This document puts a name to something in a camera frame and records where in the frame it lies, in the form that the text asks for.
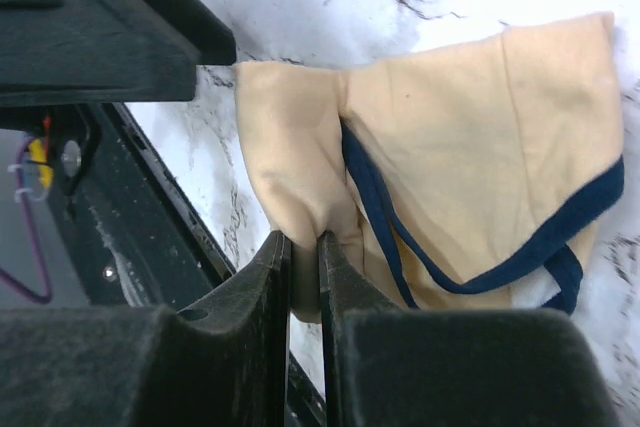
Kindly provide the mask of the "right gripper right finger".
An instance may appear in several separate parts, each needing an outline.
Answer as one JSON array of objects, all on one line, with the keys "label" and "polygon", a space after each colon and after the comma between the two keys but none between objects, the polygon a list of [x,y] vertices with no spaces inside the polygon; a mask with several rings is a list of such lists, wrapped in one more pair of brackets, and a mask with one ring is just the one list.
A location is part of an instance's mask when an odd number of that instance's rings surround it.
[{"label": "right gripper right finger", "polygon": [[591,350],[540,310],[404,310],[318,243],[331,426],[615,426]]}]

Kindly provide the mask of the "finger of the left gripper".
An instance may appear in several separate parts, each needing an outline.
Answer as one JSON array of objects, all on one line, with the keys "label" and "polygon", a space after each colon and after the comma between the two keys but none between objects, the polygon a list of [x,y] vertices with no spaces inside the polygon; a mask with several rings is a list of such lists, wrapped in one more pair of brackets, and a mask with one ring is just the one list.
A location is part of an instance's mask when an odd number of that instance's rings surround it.
[{"label": "finger of the left gripper", "polygon": [[186,101],[236,44],[200,0],[1,0],[1,103]]}]

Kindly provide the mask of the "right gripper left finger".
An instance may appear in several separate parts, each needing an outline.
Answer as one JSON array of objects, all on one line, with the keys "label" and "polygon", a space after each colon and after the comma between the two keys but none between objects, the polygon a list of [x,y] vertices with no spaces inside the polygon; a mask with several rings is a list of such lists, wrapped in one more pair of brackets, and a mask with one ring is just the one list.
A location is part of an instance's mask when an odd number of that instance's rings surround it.
[{"label": "right gripper left finger", "polygon": [[5,426],[280,426],[290,241],[191,306],[1,313]]}]

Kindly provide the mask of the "beige underwear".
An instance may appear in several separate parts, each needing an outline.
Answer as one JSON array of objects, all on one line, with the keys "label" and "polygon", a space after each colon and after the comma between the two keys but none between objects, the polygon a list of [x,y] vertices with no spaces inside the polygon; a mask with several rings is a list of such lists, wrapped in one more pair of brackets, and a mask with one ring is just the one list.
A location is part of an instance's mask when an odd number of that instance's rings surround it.
[{"label": "beige underwear", "polygon": [[318,322],[322,234],[402,307],[572,313],[624,189],[614,16],[334,70],[235,67],[249,181]]}]

